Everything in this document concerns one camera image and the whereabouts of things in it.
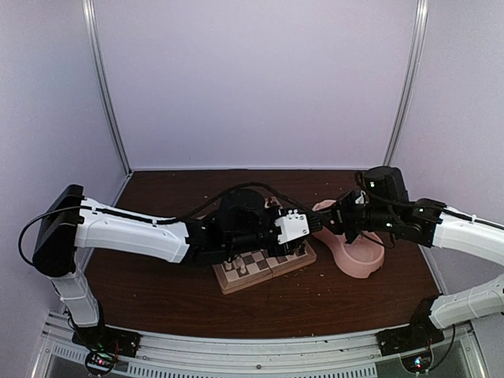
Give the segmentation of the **aluminium frame post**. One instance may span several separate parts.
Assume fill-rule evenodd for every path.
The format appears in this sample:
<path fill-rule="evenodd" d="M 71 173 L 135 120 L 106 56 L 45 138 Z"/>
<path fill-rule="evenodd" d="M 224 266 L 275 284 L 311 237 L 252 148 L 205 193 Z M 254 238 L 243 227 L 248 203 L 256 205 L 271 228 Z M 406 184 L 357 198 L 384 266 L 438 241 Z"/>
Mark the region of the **aluminium frame post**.
<path fill-rule="evenodd" d="M 398 100 L 394 123 L 384 155 L 384 165 L 393 162 L 398 149 L 402 130 L 406 124 L 406 118 L 413 97 L 413 89 L 417 72 L 421 64 L 421 57 L 424 49 L 425 35 L 428 28 L 429 1 L 416 1 L 415 18 L 413 22 L 412 38 L 410 41 L 409 54 L 406 62 L 406 72 L 402 84 L 401 93 Z"/>
<path fill-rule="evenodd" d="M 94 70 L 98 80 L 98 88 L 102 107 L 106 117 L 106 124 L 111 134 L 113 145 L 120 161 L 122 171 L 126 177 L 132 175 L 132 167 L 128 160 L 124 141 L 120 135 L 120 129 L 117 123 L 117 116 L 113 107 L 113 99 L 109 89 L 109 83 L 106 76 L 106 67 L 103 60 L 101 43 L 98 32 L 98 22 L 95 13 L 95 2 L 92 0 L 83 0 L 83 16 L 87 29 L 87 35 L 91 47 L 91 55 L 94 63 Z"/>

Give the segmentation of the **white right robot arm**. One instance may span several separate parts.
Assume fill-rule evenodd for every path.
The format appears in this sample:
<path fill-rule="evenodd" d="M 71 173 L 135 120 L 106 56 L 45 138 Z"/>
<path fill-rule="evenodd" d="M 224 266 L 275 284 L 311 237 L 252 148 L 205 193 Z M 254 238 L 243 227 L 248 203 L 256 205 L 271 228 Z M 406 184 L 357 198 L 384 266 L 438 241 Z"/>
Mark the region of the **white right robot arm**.
<path fill-rule="evenodd" d="M 503 311 L 503 226 L 431 198 L 412 200 L 400 169 L 355 173 L 356 189 L 317 203 L 321 237 L 338 246 L 364 242 L 381 249 L 398 241 L 427 252 L 446 291 L 414 310 L 403 339 L 421 347 L 434 332 Z"/>

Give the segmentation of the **left circuit board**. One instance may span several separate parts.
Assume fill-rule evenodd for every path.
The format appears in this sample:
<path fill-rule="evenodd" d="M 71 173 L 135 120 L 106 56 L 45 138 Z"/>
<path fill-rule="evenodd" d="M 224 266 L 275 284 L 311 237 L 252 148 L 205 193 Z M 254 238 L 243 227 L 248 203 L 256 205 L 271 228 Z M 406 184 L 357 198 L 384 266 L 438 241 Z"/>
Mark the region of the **left circuit board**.
<path fill-rule="evenodd" d="M 85 357 L 84 366 L 93 375 L 105 375 L 110 373 L 116 366 L 117 359 L 106 353 L 91 351 Z"/>

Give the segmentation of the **left aluminium frame post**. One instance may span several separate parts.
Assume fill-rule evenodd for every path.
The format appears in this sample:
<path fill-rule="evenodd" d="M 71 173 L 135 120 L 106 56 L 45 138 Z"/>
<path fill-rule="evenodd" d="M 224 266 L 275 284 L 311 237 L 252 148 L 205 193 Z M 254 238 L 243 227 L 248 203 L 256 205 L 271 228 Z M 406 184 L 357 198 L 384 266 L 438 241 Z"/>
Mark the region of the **left aluminium frame post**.
<path fill-rule="evenodd" d="M 111 134 L 113 145 L 120 161 L 122 171 L 126 177 L 132 175 L 132 167 L 128 160 L 124 141 L 120 135 L 120 129 L 117 123 L 117 116 L 113 107 L 113 99 L 109 89 L 109 83 L 106 76 L 106 67 L 103 60 L 101 43 L 98 32 L 98 22 L 95 13 L 95 2 L 92 0 L 83 0 L 83 16 L 87 29 L 87 35 L 91 47 L 91 55 L 94 63 L 94 70 L 98 80 L 98 88 L 102 107 L 106 117 L 106 124 Z"/>

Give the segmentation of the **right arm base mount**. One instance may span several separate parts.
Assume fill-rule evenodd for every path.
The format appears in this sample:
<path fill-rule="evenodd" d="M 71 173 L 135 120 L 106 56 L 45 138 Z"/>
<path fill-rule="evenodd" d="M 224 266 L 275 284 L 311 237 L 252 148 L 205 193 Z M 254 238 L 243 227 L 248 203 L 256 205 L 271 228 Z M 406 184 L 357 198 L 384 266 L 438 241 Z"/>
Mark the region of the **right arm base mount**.
<path fill-rule="evenodd" d="M 403 354 L 411 350 L 428 348 L 444 340 L 444 334 L 434 326 L 408 324 L 400 328 L 389 328 L 376 334 L 380 353 L 383 356 Z"/>

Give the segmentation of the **wooden chess board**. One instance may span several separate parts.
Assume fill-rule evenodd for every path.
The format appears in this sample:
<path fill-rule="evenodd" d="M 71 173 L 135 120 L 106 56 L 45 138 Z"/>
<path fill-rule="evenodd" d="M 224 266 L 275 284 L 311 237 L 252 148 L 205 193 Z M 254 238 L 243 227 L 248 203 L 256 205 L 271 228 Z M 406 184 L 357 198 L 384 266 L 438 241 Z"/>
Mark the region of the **wooden chess board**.
<path fill-rule="evenodd" d="M 236 268 L 235 259 L 241 257 L 246 266 L 247 274 L 243 276 L 240 268 Z M 278 276 L 282 276 L 297 269 L 303 269 L 317 260 L 317 254 L 305 241 L 293 254 L 270 258 L 266 250 L 246 252 L 234 257 L 232 270 L 226 271 L 224 263 L 213 266 L 220 290 L 229 295 L 248 287 L 261 284 Z"/>

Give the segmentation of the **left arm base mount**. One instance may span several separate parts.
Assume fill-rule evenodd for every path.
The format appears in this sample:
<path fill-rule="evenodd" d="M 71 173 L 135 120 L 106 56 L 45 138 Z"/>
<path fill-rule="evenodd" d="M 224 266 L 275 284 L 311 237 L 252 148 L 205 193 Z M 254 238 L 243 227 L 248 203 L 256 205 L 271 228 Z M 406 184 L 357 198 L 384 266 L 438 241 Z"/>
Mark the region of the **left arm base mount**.
<path fill-rule="evenodd" d="M 77 328 L 72 335 L 77 345 L 128 358 L 136 357 L 140 339 L 138 332 L 109 327 Z"/>

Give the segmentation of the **pink double pet bowl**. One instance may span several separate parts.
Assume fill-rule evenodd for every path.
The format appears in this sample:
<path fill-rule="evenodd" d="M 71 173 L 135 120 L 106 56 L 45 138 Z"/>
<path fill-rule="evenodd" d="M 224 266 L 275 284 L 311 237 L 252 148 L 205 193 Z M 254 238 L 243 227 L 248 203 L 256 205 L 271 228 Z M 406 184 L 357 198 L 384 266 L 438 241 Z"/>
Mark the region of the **pink double pet bowl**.
<path fill-rule="evenodd" d="M 338 268 L 348 276 L 367 279 L 384 264 L 385 248 L 374 232 L 363 232 L 352 243 L 344 235 L 335 235 L 327 228 L 313 233 L 332 252 Z"/>

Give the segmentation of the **right aluminium frame post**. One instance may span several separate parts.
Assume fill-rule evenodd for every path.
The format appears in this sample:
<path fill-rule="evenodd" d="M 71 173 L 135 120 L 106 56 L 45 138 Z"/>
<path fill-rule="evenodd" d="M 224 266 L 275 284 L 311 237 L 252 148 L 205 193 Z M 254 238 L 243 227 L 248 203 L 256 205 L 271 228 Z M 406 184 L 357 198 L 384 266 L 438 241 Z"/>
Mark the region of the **right aluminium frame post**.
<path fill-rule="evenodd" d="M 406 62 L 406 72 L 402 84 L 401 93 L 398 100 L 394 123 L 384 155 L 384 165 L 393 162 L 398 149 L 402 130 L 406 124 L 406 118 L 413 97 L 413 89 L 417 72 L 421 64 L 421 57 L 424 49 L 425 35 L 428 28 L 429 1 L 416 1 L 415 18 L 413 22 L 412 38 L 410 41 L 409 54 Z"/>

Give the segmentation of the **dark chess pieces row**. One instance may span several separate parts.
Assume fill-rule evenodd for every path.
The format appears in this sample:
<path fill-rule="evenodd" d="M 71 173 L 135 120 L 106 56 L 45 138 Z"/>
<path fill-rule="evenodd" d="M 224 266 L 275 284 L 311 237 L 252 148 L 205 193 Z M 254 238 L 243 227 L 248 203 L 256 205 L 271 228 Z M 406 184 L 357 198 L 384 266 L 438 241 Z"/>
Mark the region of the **dark chess pieces row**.
<path fill-rule="evenodd" d="M 272 208 L 272 207 L 275 207 L 275 206 L 278 206 L 279 203 L 277 201 L 277 198 L 276 197 L 267 197 L 265 198 L 265 208 L 268 209 L 268 208 Z"/>

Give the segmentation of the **aluminium front rail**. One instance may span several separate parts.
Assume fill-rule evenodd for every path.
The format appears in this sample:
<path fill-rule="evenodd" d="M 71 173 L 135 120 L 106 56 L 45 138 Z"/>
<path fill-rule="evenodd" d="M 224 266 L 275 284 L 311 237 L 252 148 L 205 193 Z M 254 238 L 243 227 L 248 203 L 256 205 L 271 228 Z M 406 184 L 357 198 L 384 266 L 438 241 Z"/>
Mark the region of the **aluminium front rail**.
<path fill-rule="evenodd" d="M 375 331 L 287 339 L 209 339 L 140 332 L 137 354 L 111 377 L 415 377 L 407 363 L 431 354 L 426 377 L 487 377 L 470 324 L 411 352 L 381 353 Z"/>

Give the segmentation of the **right circuit board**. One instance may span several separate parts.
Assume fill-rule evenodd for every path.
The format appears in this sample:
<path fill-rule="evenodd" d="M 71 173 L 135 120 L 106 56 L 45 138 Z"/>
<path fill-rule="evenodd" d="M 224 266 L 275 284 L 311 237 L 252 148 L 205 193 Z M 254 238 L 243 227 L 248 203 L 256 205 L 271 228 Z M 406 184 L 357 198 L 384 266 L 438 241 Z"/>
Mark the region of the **right circuit board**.
<path fill-rule="evenodd" d="M 432 354 L 427 351 L 401 357 L 403 368 L 413 374 L 421 374 L 428 371 L 432 366 L 432 360 Z"/>

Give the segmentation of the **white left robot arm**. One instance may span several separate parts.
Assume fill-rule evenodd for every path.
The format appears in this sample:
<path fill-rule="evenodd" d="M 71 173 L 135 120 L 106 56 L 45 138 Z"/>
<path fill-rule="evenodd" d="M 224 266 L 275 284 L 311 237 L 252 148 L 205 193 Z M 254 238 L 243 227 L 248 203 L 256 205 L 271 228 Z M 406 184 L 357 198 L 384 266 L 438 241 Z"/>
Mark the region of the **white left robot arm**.
<path fill-rule="evenodd" d="M 207 266 L 256 250 L 273 257 L 293 254 L 320 228 L 309 210 L 267 206 L 249 188 L 227 191 L 216 211 L 195 219 L 116 209 L 85 197 L 80 185 L 70 185 L 40 220 L 32 264 L 50 278 L 83 337 L 104 350 L 113 343 L 113 332 L 104 325 L 102 308 L 75 261 L 77 249 L 104 248 Z"/>

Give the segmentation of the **circuit board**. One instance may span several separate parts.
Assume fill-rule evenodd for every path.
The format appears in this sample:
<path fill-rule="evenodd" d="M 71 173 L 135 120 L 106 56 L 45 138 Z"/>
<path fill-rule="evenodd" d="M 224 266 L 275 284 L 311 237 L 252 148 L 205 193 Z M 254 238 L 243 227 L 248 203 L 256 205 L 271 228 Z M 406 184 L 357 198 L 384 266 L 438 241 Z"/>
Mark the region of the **circuit board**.
<path fill-rule="evenodd" d="M 413 374 L 421 374 L 428 371 L 432 366 L 432 360 L 432 354 L 427 351 L 401 357 L 403 368 Z"/>
<path fill-rule="evenodd" d="M 105 375 L 110 373 L 116 366 L 117 359 L 106 353 L 91 351 L 85 357 L 84 366 L 93 375 Z"/>

